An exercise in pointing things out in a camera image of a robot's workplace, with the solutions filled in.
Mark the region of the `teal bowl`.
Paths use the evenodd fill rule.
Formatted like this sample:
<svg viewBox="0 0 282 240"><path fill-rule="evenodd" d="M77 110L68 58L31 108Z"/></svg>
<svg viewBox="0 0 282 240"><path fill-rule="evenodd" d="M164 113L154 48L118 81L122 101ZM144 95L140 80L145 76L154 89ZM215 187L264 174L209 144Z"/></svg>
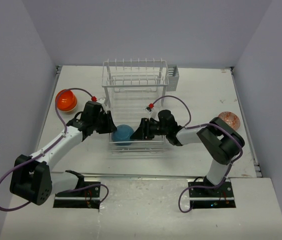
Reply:
<svg viewBox="0 0 282 240"><path fill-rule="evenodd" d="M131 126L126 124L118 125L117 130L112 133L111 139L118 146L129 146L132 144L130 139L134 130Z"/></svg>

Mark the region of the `orange bowl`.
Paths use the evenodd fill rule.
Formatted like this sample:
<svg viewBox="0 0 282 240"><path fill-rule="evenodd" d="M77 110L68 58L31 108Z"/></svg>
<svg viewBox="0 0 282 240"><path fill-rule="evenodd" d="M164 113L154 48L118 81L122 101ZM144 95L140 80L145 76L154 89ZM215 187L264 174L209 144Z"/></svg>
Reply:
<svg viewBox="0 0 282 240"><path fill-rule="evenodd" d="M60 98L55 102L57 110L62 113L70 113L75 110L78 104L78 100L76 98Z"/></svg>
<svg viewBox="0 0 282 240"><path fill-rule="evenodd" d="M61 90L55 97L55 103L58 110L69 112L75 109L78 104L76 95L71 91Z"/></svg>

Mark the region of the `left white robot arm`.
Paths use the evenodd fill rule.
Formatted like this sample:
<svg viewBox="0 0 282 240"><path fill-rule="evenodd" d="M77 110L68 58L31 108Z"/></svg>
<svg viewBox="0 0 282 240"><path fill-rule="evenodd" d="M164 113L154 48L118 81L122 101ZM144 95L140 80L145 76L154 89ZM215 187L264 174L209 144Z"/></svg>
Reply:
<svg viewBox="0 0 282 240"><path fill-rule="evenodd" d="M41 150L27 156L21 154L14 162L10 192L38 206L51 194L71 193L78 197L84 193L84 176L73 170L54 174L51 170L74 147L94 132L109 134L116 131L111 111L103 98L88 101L66 124L66 130Z"/></svg>

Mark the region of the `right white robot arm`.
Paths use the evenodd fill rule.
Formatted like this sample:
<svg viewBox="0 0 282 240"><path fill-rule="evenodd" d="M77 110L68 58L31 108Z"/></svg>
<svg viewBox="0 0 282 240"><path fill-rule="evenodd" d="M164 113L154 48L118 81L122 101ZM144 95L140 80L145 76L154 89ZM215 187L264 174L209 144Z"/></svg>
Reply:
<svg viewBox="0 0 282 240"><path fill-rule="evenodd" d="M131 135L131 140L152 140L164 136L173 146L202 143L212 157L210 169L203 178L208 196L214 197L222 191L232 165L243 155L245 141L233 128L219 117L210 122L192 127L179 125L170 110L161 110L158 120L142 118L139 127Z"/></svg>

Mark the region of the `blue patterned bowl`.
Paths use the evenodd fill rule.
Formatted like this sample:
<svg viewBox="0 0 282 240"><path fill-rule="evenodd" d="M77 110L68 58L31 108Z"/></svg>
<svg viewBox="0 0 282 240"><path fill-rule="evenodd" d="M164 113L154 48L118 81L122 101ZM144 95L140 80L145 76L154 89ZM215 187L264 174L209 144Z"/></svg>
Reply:
<svg viewBox="0 0 282 240"><path fill-rule="evenodd" d="M241 126L241 121L239 117L230 111L221 112L218 117L227 123L232 129L237 131Z"/></svg>

